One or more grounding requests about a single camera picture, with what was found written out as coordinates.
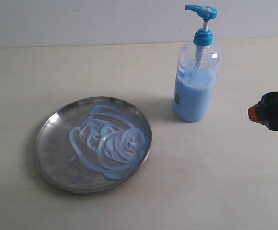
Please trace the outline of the blue pump lotion bottle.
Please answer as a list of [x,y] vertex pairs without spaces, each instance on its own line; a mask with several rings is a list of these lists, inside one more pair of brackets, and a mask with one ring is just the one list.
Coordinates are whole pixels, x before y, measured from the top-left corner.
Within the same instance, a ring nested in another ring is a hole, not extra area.
[[184,44],[179,52],[175,77],[173,112],[187,122],[203,119],[209,110],[221,65],[220,49],[213,43],[209,21],[218,16],[211,6],[188,4],[186,10],[203,20],[193,41]]

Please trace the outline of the blue soap smear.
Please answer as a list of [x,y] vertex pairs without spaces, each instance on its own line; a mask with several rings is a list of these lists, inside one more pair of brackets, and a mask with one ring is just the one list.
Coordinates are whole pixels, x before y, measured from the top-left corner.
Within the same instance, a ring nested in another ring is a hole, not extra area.
[[68,138],[80,164],[111,181],[123,180],[145,158],[150,137],[139,115],[96,105]]

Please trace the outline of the round steel plate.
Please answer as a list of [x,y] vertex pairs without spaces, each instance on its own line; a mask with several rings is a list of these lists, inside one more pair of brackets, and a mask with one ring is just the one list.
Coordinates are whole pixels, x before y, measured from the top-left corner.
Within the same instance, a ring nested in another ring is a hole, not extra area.
[[[101,173],[84,168],[68,138],[69,131],[78,126],[96,105],[109,105],[124,112],[139,115],[140,123],[150,137],[145,158],[129,177],[111,181]],[[146,116],[133,104],[115,97],[89,97],[74,101],[57,110],[40,128],[34,144],[34,160],[40,175],[54,187],[76,194],[90,194],[111,189],[133,176],[149,156],[152,130]]]

